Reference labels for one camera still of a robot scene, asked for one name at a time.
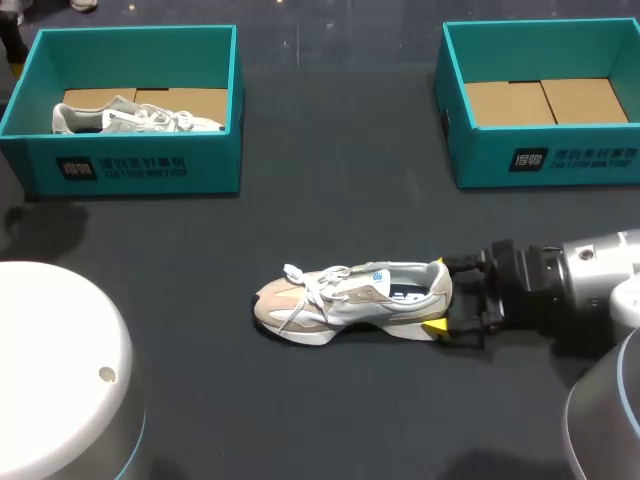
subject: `shoe sole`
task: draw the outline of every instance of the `shoe sole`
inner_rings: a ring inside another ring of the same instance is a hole
[[[377,323],[366,322],[370,325],[374,325],[387,332],[392,337],[403,338],[405,340],[417,340],[421,342],[433,342],[437,340],[437,337],[429,335],[422,325],[422,322],[406,323],[403,325],[380,325]],[[267,325],[264,322],[260,322],[271,333],[278,335],[285,340],[289,340],[294,343],[301,343],[303,345],[320,346],[326,345],[335,337],[340,331],[345,328],[336,328],[335,330],[326,330],[324,332],[289,332],[287,330],[279,331],[278,328],[271,325]]]

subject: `shoelace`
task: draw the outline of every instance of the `shoelace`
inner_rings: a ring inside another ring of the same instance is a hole
[[[296,308],[293,310],[293,312],[291,312],[291,315],[289,315],[287,320],[282,325],[280,325],[278,333],[282,333],[282,330],[284,330],[285,327],[289,325],[289,322],[291,322],[291,320],[293,320],[308,303],[314,304],[316,307],[318,307],[318,310],[322,312],[325,321],[329,323],[327,314],[324,311],[325,300],[346,300],[348,298],[346,295],[327,295],[325,293],[322,293],[322,290],[328,285],[337,285],[342,280],[351,275],[351,269],[349,267],[329,267],[326,270],[323,270],[318,278],[313,278],[305,275],[299,268],[287,264],[284,266],[284,273],[287,275],[287,280],[289,280],[291,283],[304,286],[305,294],[300,299],[300,301],[296,305]]]
[[[142,108],[136,112],[136,116],[144,120],[138,126],[138,131],[165,131],[175,132],[176,130],[191,130],[193,128],[193,115],[186,111],[172,112],[151,105],[140,105]]]

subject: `black sticker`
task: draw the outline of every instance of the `black sticker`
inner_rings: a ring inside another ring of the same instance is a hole
[[[548,148],[518,148],[513,153],[510,172],[537,172],[544,165]]]
[[[58,157],[56,158],[62,176],[67,180],[96,180],[89,157]]]
[[[442,131],[444,132],[444,138],[449,138],[449,112],[445,108],[440,114],[440,123],[442,124]]]

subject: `box logo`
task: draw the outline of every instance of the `box logo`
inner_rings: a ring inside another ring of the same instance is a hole
[[[517,148],[513,153],[510,172],[537,172],[542,169],[548,148]]]
[[[89,157],[58,157],[56,158],[62,176],[67,180],[96,180]]]

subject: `teal box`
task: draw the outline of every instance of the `teal box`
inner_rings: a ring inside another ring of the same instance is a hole
[[[123,87],[225,88],[225,130],[51,133],[65,90]],[[235,193],[243,111],[235,26],[41,30],[0,123],[0,149],[31,197]]]
[[[608,78],[629,123],[480,127],[464,84]],[[459,187],[640,183],[636,20],[451,22],[435,93]]]

